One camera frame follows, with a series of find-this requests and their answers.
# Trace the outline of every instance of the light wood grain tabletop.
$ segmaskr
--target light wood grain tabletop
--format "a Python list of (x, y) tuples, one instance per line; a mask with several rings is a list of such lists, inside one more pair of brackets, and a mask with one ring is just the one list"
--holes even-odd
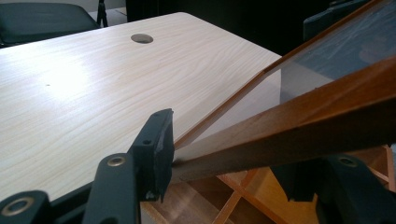
[(158, 110), (177, 140), (278, 58), (185, 13), (1, 49), (0, 199), (92, 181)]

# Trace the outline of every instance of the wooden strip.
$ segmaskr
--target wooden strip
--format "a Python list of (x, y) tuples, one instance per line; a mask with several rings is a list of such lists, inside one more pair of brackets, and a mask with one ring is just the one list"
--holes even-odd
[(241, 199), (241, 194), (237, 191), (234, 191), (231, 195), (230, 199), (228, 199), (227, 203), (219, 212), (218, 216), (213, 221), (213, 224), (222, 224), (225, 223), (230, 216), (230, 214), (235, 209), (236, 205), (238, 204), (239, 200)]
[(396, 141), (396, 57), (176, 151), (173, 182)]
[(395, 171), (394, 171), (394, 160), (393, 153), (390, 147), (386, 147), (387, 149), (387, 161), (388, 161), (388, 189), (396, 192), (396, 183), (395, 183)]
[(247, 171), (247, 175), (241, 181), (241, 187), (245, 188), (250, 183), (250, 181), (253, 179), (254, 175), (256, 175), (256, 174), (257, 174), (257, 169)]
[(233, 190), (237, 191), (242, 195), (243, 198), (245, 198), (249, 203), (251, 203), (253, 206), (255, 206), (257, 209), (259, 209), (262, 213), (264, 213), (266, 216), (271, 218), (275, 223), (286, 223), (283, 218), (278, 216), (276, 213), (274, 213), (270, 208), (265, 206), (265, 204), (261, 203), (257, 198), (254, 197), (254, 195), (250, 194), (247, 192), (244, 188), (239, 186), (237, 183), (232, 181), (230, 178), (228, 178), (226, 175), (222, 175), (219, 177), (221, 181), (223, 181), (226, 185), (228, 185), (230, 188)]
[[(250, 170), (247, 172), (247, 175), (242, 179), (240, 186), (244, 189), (252, 180), (254, 175), (257, 173), (257, 169)], [(227, 178), (229, 177), (227, 175), (224, 175), (223, 177), (219, 176), (220, 179)], [(224, 207), (221, 209), (219, 212), (218, 216), (214, 220), (213, 223), (225, 223), (227, 221), (228, 217), (230, 216), (231, 212), (235, 209), (236, 205), (239, 202), (239, 199), (241, 199), (241, 193), (238, 191), (234, 191), (233, 194), (231, 195), (230, 199), (227, 201), (227, 203), (224, 205)]]

